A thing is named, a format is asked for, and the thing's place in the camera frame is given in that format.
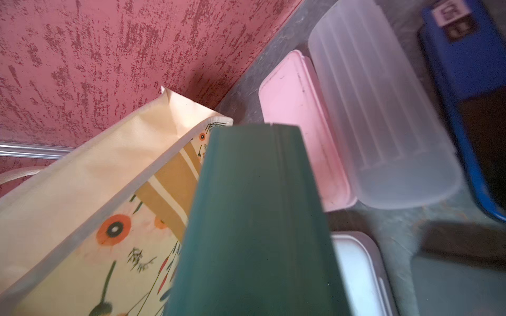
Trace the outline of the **black pencil case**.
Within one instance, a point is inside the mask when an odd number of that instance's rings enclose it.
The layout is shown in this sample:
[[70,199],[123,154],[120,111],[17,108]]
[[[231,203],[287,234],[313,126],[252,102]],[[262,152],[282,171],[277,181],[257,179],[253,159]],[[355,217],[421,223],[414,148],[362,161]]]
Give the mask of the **black pencil case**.
[[411,273],[421,315],[504,315],[505,228],[431,222]]

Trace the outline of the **dark green pencil case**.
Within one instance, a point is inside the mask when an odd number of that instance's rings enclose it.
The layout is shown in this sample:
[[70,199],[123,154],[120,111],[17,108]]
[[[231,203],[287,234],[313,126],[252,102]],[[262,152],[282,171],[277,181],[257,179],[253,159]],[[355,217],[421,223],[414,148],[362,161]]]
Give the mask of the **dark green pencil case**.
[[163,313],[350,312],[300,129],[215,129]]

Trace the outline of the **printed canvas tote bag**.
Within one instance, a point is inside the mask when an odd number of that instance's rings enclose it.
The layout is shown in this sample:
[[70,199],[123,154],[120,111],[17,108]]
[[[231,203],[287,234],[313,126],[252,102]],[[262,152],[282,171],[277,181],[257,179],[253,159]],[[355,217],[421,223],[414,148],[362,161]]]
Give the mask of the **printed canvas tote bag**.
[[169,89],[1,199],[2,315],[161,315],[211,133]]

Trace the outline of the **white pencil case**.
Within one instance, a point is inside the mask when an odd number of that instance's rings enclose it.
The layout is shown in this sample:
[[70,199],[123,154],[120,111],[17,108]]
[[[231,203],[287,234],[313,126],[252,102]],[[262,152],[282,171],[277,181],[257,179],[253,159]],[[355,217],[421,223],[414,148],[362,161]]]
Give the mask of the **white pencil case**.
[[376,243],[365,233],[332,233],[352,315],[397,315],[390,282]]

